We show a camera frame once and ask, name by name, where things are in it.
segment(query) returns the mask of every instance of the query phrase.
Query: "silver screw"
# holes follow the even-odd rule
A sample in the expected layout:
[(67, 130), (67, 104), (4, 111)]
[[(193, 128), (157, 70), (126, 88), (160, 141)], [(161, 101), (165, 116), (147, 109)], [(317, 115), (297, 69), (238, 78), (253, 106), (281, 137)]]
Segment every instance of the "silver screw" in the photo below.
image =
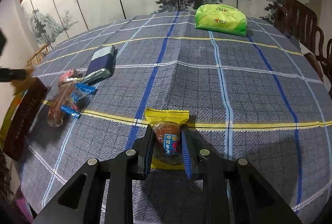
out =
[(200, 154), (202, 156), (208, 156), (210, 154), (210, 151), (208, 151), (207, 149), (201, 149)]
[(89, 165), (95, 165), (96, 163), (97, 163), (97, 159), (95, 159), (95, 158), (91, 158), (88, 160)]
[(128, 149), (127, 151), (126, 151), (126, 155), (127, 156), (133, 156), (133, 155), (135, 155), (136, 154), (136, 151), (134, 150), (134, 149)]
[(248, 164), (248, 161), (244, 158), (240, 158), (238, 160), (238, 162), (239, 162), (240, 165), (243, 165), (243, 166), (246, 166)]

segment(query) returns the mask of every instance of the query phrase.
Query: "table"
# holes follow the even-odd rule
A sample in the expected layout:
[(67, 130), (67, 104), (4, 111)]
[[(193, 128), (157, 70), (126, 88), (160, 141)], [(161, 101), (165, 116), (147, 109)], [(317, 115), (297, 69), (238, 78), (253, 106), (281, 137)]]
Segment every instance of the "table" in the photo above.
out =
[[(62, 72), (85, 71), (110, 45), (114, 74), (97, 85), (81, 118), (52, 128), (44, 103), (27, 136), (18, 166), (37, 213), (86, 160), (112, 158), (142, 137), (151, 107), (189, 110), (190, 129), (206, 148), (247, 158), (303, 223), (317, 217), (330, 195), (332, 100), (277, 29), (248, 18), (247, 37), (196, 30), (194, 12), (117, 21), (57, 45), (36, 67), (52, 86), (46, 101)], [(182, 171), (153, 170), (133, 183), (135, 223), (201, 223), (201, 188)]]

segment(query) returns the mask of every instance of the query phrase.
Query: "yellow package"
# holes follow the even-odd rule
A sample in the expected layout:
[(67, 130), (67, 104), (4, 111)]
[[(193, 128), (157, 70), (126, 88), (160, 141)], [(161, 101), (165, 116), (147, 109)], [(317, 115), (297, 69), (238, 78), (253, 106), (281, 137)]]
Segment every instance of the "yellow package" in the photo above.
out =
[(183, 170), (180, 126), (188, 121), (189, 111), (147, 108), (145, 118), (156, 134), (151, 168)]

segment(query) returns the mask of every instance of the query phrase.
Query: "triangular cutout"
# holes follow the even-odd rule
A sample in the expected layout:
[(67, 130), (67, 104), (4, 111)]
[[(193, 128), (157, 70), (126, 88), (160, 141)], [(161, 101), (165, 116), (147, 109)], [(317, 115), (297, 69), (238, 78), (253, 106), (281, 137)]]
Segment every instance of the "triangular cutout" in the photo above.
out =
[(86, 181), (86, 174), (81, 174), (58, 199), (58, 204), (77, 209), (82, 190)]
[(254, 193), (256, 206), (262, 208), (268, 205), (274, 204), (274, 199), (266, 191), (265, 188), (257, 181), (252, 175), (249, 176), (249, 182), (251, 184), (252, 191)]

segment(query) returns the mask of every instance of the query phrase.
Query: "green tissue package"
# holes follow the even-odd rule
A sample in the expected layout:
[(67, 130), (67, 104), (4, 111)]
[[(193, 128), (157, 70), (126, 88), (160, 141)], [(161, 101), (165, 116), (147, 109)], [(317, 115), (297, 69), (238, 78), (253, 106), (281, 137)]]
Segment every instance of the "green tissue package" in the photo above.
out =
[(238, 9), (223, 4), (205, 4), (195, 15), (196, 28), (246, 36), (247, 17)]

